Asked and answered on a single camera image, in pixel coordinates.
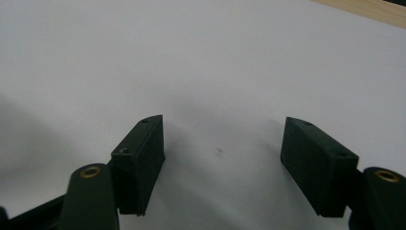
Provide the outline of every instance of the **screw hole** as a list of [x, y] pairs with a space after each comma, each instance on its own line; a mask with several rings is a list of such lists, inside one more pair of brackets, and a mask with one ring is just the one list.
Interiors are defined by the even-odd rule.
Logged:
[[120, 153], [129, 153], [129, 149], [128, 148], [122, 148], [119, 150]]
[[85, 170], [82, 170], [80, 172], [80, 176], [83, 178], [91, 178], [98, 175], [101, 171], [102, 169], [99, 167], [89, 167]]
[[375, 175], [388, 182], [397, 183], [399, 181], [399, 177], [393, 172], [379, 170], [375, 172]]

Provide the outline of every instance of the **white surface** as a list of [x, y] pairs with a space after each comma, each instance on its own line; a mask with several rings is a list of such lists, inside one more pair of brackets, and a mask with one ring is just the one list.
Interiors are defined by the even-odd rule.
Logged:
[[310, 1], [2, 1], [0, 204], [65, 193], [141, 119], [167, 161], [122, 229], [348, 229], [280, 163], [286, 116], [406, 174], [406, 30]]

